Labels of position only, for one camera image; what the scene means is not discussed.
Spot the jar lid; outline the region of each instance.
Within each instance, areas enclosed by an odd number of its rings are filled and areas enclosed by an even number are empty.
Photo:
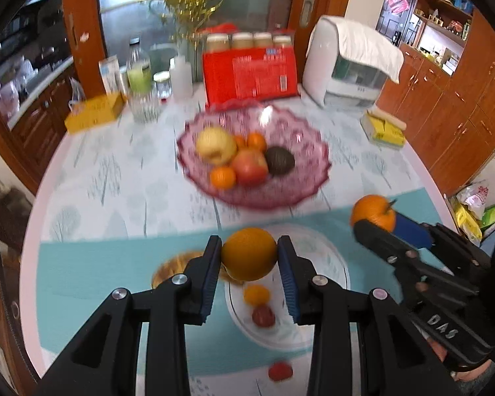
[[[271,38],[271,33],[255,33],[253,34],[253,38],[255,40],[262,38]]]
[[[215,34],[209,34],[207,36],[208,42],[223,42],[225,40],[229,40],[228,34],[215,33]]]
[[[233,34],[233,40],[253,40],[253,34],[251,33],[235,33]]]
[[[170,73],[168,71],[160,71],[159,73],[156,73],[153,78],[156,83],[166,82],[170,79]]]
[[[275,36],[273,37],[274,43],[291,43],[290,36]]]

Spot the cable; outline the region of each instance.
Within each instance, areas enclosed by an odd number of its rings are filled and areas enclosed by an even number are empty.
[[[5,290],[5,277],[4,277],[4,266],[2,264],[2,256],[0,253],[0,296],[2,299],[2,304],[4,306],[4,312],[6,315],[6,321],[9,326],[9,330],[13,336],[13,339],[15,341],[16,347],[18,348],[18,352],[20,353],[20,357],[24,364],[26,365],[26,368],[29,372],[29,375],[33,379],[35,383],[38,383],[41,379],[37,374],[37,371],[35,370],[33,363],[31,363],[31,360],[29,359],[29,356],[26,352],[26,348],[24,347],[24,342],[20,335],[18,334],[18,329],[16,326],[13,325],[13,311],[11,310],[11,302],[9,300],[9,296],[7,295],[7,292]]]

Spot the red apple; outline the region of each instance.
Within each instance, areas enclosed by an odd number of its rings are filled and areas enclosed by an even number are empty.
[[[231,162],[236,181],[241,186],[256,186],[268,177],[268,164],[258,150],[242,149]]]

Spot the pink table edge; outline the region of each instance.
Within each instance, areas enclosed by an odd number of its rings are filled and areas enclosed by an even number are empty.
[[[29,216],[29,222],[24,240],[24,249],[20,263],[20,312],[22,323],[22,335],[24,343],[33,366],[38,374],[42,376],[47,368],[44,364],[40,336],[38,334],[37,314],[36,314],[36,282],[38,250],[41,244],[42,225],[48,208],[48,203],[53,193],[53,188],[61,170],[61,163],[66,158],[70,149],[71,137],[66,134],[57,151],[53,155],[51,162],[44,174],[42,182],[33,204],[33,209]],[[456,230],[451,213],[440,194],[437,185],[434,183],[423,162],[420,160],[414,149],[406,143],[402,149],[402,154],[409,161],[415,172],[420,177],[423,187],[427,191],[429,198],[433,202],[443,225]]]

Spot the barcode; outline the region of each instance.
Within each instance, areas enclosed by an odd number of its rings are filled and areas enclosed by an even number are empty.
[[[288,78],[286,76],[281,76],[281,92],[288,89]]]

